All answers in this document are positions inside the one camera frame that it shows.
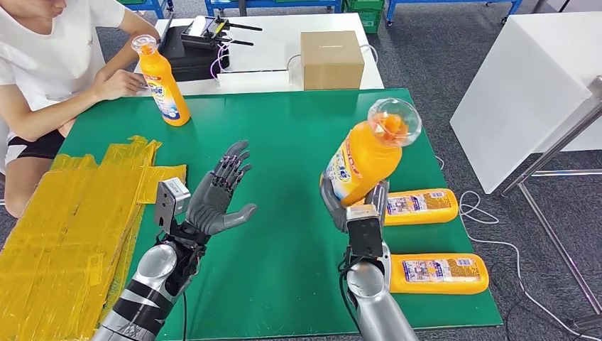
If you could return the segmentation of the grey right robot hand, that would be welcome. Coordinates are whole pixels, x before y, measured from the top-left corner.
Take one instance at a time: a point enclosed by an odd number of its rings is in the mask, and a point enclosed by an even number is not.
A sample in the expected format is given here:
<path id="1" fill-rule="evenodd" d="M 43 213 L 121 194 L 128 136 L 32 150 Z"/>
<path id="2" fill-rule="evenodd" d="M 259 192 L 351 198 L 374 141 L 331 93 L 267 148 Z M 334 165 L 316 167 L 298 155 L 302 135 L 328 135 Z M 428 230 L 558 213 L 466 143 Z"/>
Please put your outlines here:
<path id="1" fill-rule="evenodd" d="M 378 184 L 372 188 L 368 193 L 355 202 L 354 204 L 343 205 L 341 200 L 335 195 L 332 186 L 332 181 L 329 176 L 322 172 L 319 180 L 319 191 L 322 197 L 323 203 L 329 212 L 335 227 L 343 232 L 347 233 L 348 229 L 346 226 L 346 209 L 352 205 L 373 205 L 379 216 L 380 229 L 383 228 L 385 218 L 385 206 L 390 189 L 390 184 L 387 180 L 381 180 Z"/>

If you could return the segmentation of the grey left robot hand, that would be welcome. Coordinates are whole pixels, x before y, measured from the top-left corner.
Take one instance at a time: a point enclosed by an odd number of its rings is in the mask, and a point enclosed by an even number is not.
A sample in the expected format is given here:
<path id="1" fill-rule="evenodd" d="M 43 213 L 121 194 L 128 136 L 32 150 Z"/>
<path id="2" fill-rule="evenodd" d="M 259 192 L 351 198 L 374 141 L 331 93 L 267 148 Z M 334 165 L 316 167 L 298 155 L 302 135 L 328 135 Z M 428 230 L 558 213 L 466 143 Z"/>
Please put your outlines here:
<path id="1" fill-rule="evenodd" d="M 188 223 L 205 235 L 215 235 L 250 220 L 257 209 L 253 203 L 228 211 L 235 189 L 252 167 L 246 162 L 249 156 L 247 140 L 237 141 L 226 150 L 192 194 L 185 215 Z"/>

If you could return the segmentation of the person's right hand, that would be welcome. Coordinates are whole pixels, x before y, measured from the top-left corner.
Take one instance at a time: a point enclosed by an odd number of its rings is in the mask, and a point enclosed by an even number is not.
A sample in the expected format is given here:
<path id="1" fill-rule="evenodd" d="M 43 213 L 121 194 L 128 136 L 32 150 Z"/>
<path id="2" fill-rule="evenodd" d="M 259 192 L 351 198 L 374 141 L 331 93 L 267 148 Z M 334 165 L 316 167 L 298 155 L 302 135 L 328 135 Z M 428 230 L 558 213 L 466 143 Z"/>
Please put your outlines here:
<path id="1" fill-rule="evenodd" d="M 92 87 L 99 101 L 131 97 L 146 87 L 144 77 L 125 70 L 117 70 L 107 80 L 97 80 Z"/>

